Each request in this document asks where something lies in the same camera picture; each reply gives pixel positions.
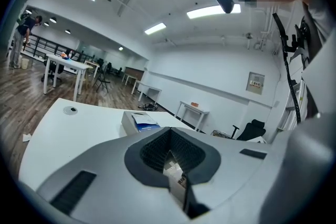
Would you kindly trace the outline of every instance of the black strap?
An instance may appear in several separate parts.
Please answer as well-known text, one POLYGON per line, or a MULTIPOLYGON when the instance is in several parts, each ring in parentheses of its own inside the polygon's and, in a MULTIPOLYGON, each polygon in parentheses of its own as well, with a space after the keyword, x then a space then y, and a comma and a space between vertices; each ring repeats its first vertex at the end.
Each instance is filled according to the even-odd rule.
MULTIPOLYGON (((316 24, 314 23, 314 20, 310 12, 308 11, 307 4, 302 2, 302 5, 303 5, 303 12, 305 13, 305 22, 307 23, 310 31, 310 40, 308 40, 308 53, 309 53, 309 62, 311 62, 322 48, 322 43, 319 37, 316 24)), ((307 101, 308 103, 307 103, 306 119, 309 119, 314 117, 318 113, 318 109, 308 88, 307 88, 307 101)))

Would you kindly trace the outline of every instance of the railing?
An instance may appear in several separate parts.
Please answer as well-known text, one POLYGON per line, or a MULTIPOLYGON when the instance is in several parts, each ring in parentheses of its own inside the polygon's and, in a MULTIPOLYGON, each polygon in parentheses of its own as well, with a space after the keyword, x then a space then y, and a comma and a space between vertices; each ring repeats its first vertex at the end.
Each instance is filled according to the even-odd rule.
MULTIPOLYGON (((47 54, 61 55, 62 52, 66 52, 68 48, 61 44, 57 44, 53 41, 47 40, 43 37, 39 37, 36 35, 30 35, 30 46, 24 45, 23 51, 30 52, 34 56, 42 57, 43 59, 47 59, 47 54)), ((85 62, 85 60, 93 61, 94 56, 89 56, 86 54, 82 54, 79 51, 72 50, 73 60, 77 62, 85 62)))

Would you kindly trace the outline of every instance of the small white table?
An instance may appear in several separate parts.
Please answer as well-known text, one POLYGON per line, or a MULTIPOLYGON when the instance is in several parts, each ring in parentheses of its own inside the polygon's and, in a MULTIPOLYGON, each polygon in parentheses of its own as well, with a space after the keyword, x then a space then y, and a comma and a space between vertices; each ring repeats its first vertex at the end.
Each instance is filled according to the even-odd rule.
MULTIPOLYGON (((23 155, 19 180, 36 191, 55 171, 89 148, 126 136, 121 124, 123 109, 76 103, 57 99, 36 127, 23 155), (65 107, 77 114, 67 115, 65 107)), ((191 130, 167 112, 146 113, 161 127, 191 130)))
POLYGON ((99 68, 99 64, 97 64, 96 62, 90 62, 90 61, 88 61, 88 60, 85 60, 85 64, 86 64, 86 65, 90 65, 90 66, 95 66, 95 67, 96 67, 96 69, 95 69, 95 71, 94 71, 94 75, 93 75, 93 78, 95 78, 95 77, 96 77, 96 74, 97 74, 97 71, 98 71, 98 68, 99 68))
POLYGON ((75 84, 75 90, 73 93, 74 94, 73 100, 76 101, 77 93, 80 95, 82 91, 82 85, 84 81, 85 72, 88 68, 92 68, 92 67, 84 63, 81 63, 81 62, 75 62, 71 59, 65 60, 62 57, 59 57, 53 54, 47 54, 47 57, 48 57, 48 61, 47 61, 46 70, 44 73, 43 93, 47 94, 47 83, 48 83, 48 73, 49 73, 50 62, 54 61, 57 63, 56 70, 55 70, 55 77, 54 77, 54 85, 53 85, 54 88, 56 87, 56 83, 57 83, 59 65, 63 65, 65 67, 69 67, 69 68, 73 68, 77 70, 77 79, 76 79, 76 84, 75 84))
POLYGON ((138 80, 138 78, 136 78, 136 77, 134 77, 134 76, 132 76, 132 75, 124 74, 124 76, 122 77, 122 81, 121 81, 121 82, 124 81, 125 76, 127 76, 125 85, 127 85, 127 82, 128 82, 128 79, 129 79, 129 78, 138 80))
MULTIPOLYGON (((135 90, 135 85, 136 85, 137 83, 138 83, 139 85, 143 85, 143 86, 145 86, 145 87, 147 87, 147 88, 149 88, 149 89, 153 89, 153 90, 155 90, 155 91, 158 91, 158 92, 159 92, 159 94, 157 95, 156 101, 155 101, 155 104, 156 104, 156 103, 157 103, 157 101, 158 101, 158 100, 159 100, 159 98, 160 98, 160 94, 161 94, 162 90, 161 90, 161 89, 158 89, 158 88, 155 88, 155 87, 152 87, 152 86, 149 86, 149 85, 146 85, 146 84, 142 83, 141 81, 137 80, 137 81, 134 83, 133 90, 132 90, 132 93, 131 93, 131 94, 133 94, 133 93, 134 93, 134 90, 135 90)), ((141 98, 142 98, 142 94, 143 94, 143 89, 141 90, 141 93, 140 93, 140 96, 139 96, 138 102, 140 102, 140 100, 141 100, 141 98)))
POLYGON ((188 103, 186 103, 186 102, 180 101, 180 106, 179 106, 179 109, 177 110, 177 113, 175 114, 175 118, 177 117, 177 114, 178 114, 178 112, 180 111, 182 105, 185 107, 185 110, 184 110, 184 112, 183 112, 183 115, 182 115, 180 121, 183 120, 183 117, 184 117, 185 112, 186 112, 187 110, 196 112, 196 113, 198 113, 198 114, 201 115, 201 116, 199 117, 198 123, 197 123, 197 125, 196 125, 196 127, 195 127, 195 131, 199 132, 200 130, 198 130, 198 127, 200 126, 200 123, 201 123, 201 121, 202 121, 204 115, 209 114, 209 111, 205 111, 205 110, 200 109, 200 108, 197 108, 197 107, 195 107, 195 106, 193 106, 193 105, 191 105, 191 104, 188 104, 188 103))

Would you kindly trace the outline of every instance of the office chair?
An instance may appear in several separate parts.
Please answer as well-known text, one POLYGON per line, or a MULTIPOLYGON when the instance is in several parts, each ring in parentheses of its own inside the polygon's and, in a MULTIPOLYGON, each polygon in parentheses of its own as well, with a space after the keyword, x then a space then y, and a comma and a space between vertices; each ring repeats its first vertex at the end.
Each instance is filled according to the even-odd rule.
POLYGON ((113 71, 113 75, 116 76, 116 77, 120 77, 121 70, 122 70, 122 67, 121 67, 119 70, 114 69, 114 71, 113 71))
MULTIPOLYGON (((45 65, 45 66, 47 66, 47 61, 44 61, 43 62, 43 64, 45 65)), ((61 74, 62 72, 63 72, 63 70, 64 70, 64 66, 63 65, 59 65, 59 67, 58 67, 58 74, 61 74)), ((55 77, 55 75, 54 75, 54 73, 56 72, 56 64, 55 63, 53 63, 53 62, 50 62, 50 66, 49 66, 49 72, 50 72, 50 74, 48 74, 48 79, 52 79, 53 81, 54 81, 54 77, 55 77)))
POLYGON ((112 70, 112 64, 111 63, 108 63, 107 64, 107 69, 106 69, 106 73, 109 74, 112 70))
MULTIPOLYGON (((257 120, 252 120, 251 123, 247 123, 246 127, 243 131, 243 133, 237 138, 237 140, 241 141, 248 141, 254 138, 257 138, 259 136, 263 136, 266 133, 266 130, 264 129, 265 123, 257 120)), ((233 135, 231 138, 234 137, 237 130, 239 130, 238 127, 234 126, 235 128, 233 135)))

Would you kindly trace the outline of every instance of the black chair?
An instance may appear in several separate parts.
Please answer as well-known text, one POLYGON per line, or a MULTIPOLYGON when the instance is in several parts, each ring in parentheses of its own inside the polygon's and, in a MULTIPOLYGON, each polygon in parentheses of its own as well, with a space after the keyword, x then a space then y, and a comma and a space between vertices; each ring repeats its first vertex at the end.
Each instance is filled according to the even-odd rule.
MULTIPOLYGON (((234 137, 237 130, 239 130, 238 127, 234 126, 235 128, 233 135, 231 138, 234 137)), ((257 120, 252 120, 251 123, 247 123, 245 130, 243 133, 237 138, 237 140, 241 141, 248 141, 254 138, 257 138, 259 136, 263 136, 266 133, 266 130, 264 129, 265 123, 257 120)))
POLYGON ((111 63, 108 63, 107 64, 107 69, 106 69, 106 73, 109 74, 112 70, 112 64, 111 63))
POLYGON ((99 84, 96 92, 98 92, 100 86, 103 86, 103 89, 105 88, 107 90, 107 93, 109 93, 109 90, 107 89, 107 83, 110 83, 110 82, 105 79, 105 72, 106 72, 106 70, 107 70, 107 66, 106 66, 106 68, 105 68, 104 71, 103 71, 103 66, 100 66, 100 68, 99 68, 99 76, 96 79, 96 82, 94 83, 94 85, 92 86, 92 87, 94 87, 97 84, 97 82, 100 81, 100 84, 99 84))
MULTIPOLYGON (((61 74, 64 71, 64 66, 63 65, 59 65, 58 67, 58 74, 61 74)), ((56 72, 56 64, 53 62, 50 62, 50 66, 49 66, 49 72, 50 74, 48 74, 48 79, 52 79, 54 81, 55 75, 54 73, 56 72)), ((41 82, 44 82, 44 75, 41 78, 41 82)))
POLYGON ((122 70, 122 67, 119 70, 115 69, 112 74, 116 77, 120 77, 121 70, 122 70))

